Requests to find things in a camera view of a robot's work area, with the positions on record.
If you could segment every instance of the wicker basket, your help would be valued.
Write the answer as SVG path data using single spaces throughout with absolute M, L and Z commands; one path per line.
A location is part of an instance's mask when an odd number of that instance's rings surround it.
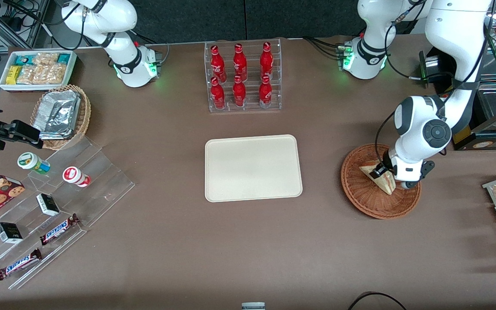
M 74 129 L 74 136 L 68 140 L 43 140 L 43 148 L 44 149 L 53 149 L 57 151 L 62 149 L 65 145 L 66 147 L 71 147 L 75 144 L 75 141 L 81 140 L 81 138 L 85 135 L 87 131 L 87 127 L 89 126 L 89 117 L 91 116 L 91 104 L 89 103 L 89 98 L 85 95 L 85 92 L 81 90 L 81 88 L 74 85 L 62 86 L 59 88 L 55 88 L 54 90 L 49 90 L 49 92 L 64 92 L 65 90 L 74 90 L 78 94 L 81 95 L 81 102 L 79 105 L 79 112 L 77 112 L 77 120 Z M 37 115 L 37 109 L 40 106 L 41 98 L 37 101 L 37 104 L 34 108 L 34 112 L 30 117 L 30 125 L 34 125 L 34 120 Z
M 380 154 L 387 150 L 388 146 L 378 145 Z M 397 182 L 393 194 L 388 195 L 359 169 L 364 162 L 373 160 L 374 144 L 362 145 L 347 155 L 341 171 L 344 192 L 354 206 L 369 216 L 386 220 L 407 215 L 419 202 L 421 184 L 406 190 Z

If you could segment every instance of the acrylic bottle rack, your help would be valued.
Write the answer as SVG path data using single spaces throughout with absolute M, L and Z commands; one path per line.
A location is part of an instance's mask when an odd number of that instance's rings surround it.
M 263 52 L 264 43 L 271 43 L 271 53 L 273 54 L 273 76 L 270 80 L 270 85 L 273 89 L 271 92 L 271 102 L 269 108 L 260 107 L 260 57 Z M 248 80 L 244 82 L 246 86 L 246 104 L 244 107 L 238 107 L 234 102 L 233 85 L 235 69 L 233 66 L 233 57 L 235 55 L 235 44 L 242 44 L 246 61 L 248 62 Z M 210 79 L 214 76 L 212 71 L 212 53 L 210 47 L 217 45 L 219 54 L 225 62 L 225 71 L 227 80 L 221 84 L 225 91 L 225 108 L 218 110 L 215 108 L 212 100 L 210 89 L 212 84 Z M 206 86 L 208 88 L 208 104 L 210 112 L 264 112 L 267 110 L 280 110 L 282 108 L 282 57 L 281 57 L 281 41 L 280 39 L 273 40 L 250 40 L 250 41 L 234 41 L 234 42 L 208 42 L 205 43 L 204 61 L 206 73 Z
M 134 183 L 108 160 L 101 148 L 86 137 L 71 141 L 63 149 L 53 153 L 47 161 L 51 164 L 49 172 L 44 175 L 30 172 L 22 181 L 26 190 L 0 209 L 0 222 L 15 223 L 23 237 L 23 240 L 15 245 L 3 243 L 0 239 L 0 269 L 25 257 L 36 248 L 40 249 L 43 256 L 39 263 L 16 271 L 1 281 L 2 285 L 8 286 L 9 289 L 22 287 L 87 233 L 106 211 L 134 187 Z M 79 188 L 64 182 L 62 172 L 69 166 L 78 167 L 89 175 L 91 184 L 86 188 Z M 52 217 L 41 212 L 36 200 L 40 193 L 54 198 L 60 210 L 57 216 Z M 72 226 L 53 242 L 42 246 L 40 236 L 74 213 L 81 223 Z

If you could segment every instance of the snickers bar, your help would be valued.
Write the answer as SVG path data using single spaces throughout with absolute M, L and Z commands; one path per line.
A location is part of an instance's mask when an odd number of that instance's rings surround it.
M 79 219 L 74 213 L 72 216 L 67 218 L 63 223 L 60 223 L 57 227 L 53 228 L 47 234 L 40 237 L 41 245 L 47 245 L 47 243 L 55 240 L 58 236 L 65 233 L 70 227 L 78 223 Z
M 37 263 L 38 261 L 41 261 L 41 259 L 43 259 L 43 257 L 41 257 L 40 250 L 35 249 L 32 253 L 30 253 L 30 255 L 26 255 L 25 257 L 22 257 L 22 259 L 15 261 L 12 265 L 0 269 L 0 281 L 8 277 L 13 272 Z

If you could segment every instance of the coca-cola bottle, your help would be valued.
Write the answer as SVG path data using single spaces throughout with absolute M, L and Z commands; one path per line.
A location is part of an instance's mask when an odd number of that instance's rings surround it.
M 246 86 L 244 86 L 242 77 L 239 74 L 235 76 L 235 84 L 232 86 L 232 93 L 235 97 L 236 106 L 242 108 L 246 103 Z
M 210 89 L 210 92 L 212 93 L 214 106 L 218 110 L 223 110 L 225 108 L 225 92 L 223 91 L 223 87 L 219 85 L 217 77 L 212 77 L 211 81 L 212 88 Z
M 263 53 L 260 57 L 260 77 L 263 80 L 264 76 L 268 75 L 269 79 L 273 78 L 273 54 L 271 53 L 271 43 L 263 44 Z
M 260 107 L 266 109 L 271 105 L 271 92 L 273 91 L 273 88 L 269 85 L 268 75 L 262 78 L 262 82 L 263 83 L 260 85 Z
M 225 73 L 225 62 L 223 57 L 219 55 L 219 49 L 217 45 L 212 45 L 210 47 L 212 51 L 212 71 L 214 75 L 219 79 L 219 84 L 223 84 L 227 81 L 227 73 Z
M 246 63 L 246 56 L 242 52 L 242 44 L 235 44 L 235 57 L 232 58 L 235 64 L 235 74 L 240 75 L 242 81 L 248 79 L 248 65 Z

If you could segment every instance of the table surface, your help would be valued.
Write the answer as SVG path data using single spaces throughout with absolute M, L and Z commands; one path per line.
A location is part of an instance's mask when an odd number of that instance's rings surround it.
M 347 200 L 339 167 L 374 141 L 401 100 L 433 90 L 389 66 L 361 81 L 303 40 L 282 44 L 283 109 L 235 115 L 208 111 L 201 43 L 172 45 L 161 78 L 138 89 L 116 78 L 104 50 L 78 50 L 71 83 L 91 100 L 88 136 L 137 185 L 24 287 L 0 283 L 0 309 L 234 310 L 264 301 L 270 310 L 337 310 L 366 291 L 410 310 L 496 309 L 496 213 L 481 188 L 496 179 L 496 151 L 435 156 L 415 210 L 370 218 Z M 429 48 L 423 35 L 400 35 L 391 60 L 415 71 Z M 0 120 L 28 121 L 39 96 L 1 92 Z M 208 140 L 282 134 L 298 140 L 301 196 L 205 199 Z M 390 122 L 381 142 L 395 139 Z M 8 143 L 0 174 L 24 178 L 16 158 L 25 151 Z M 369 298 L 359 308 L 396 307 Z

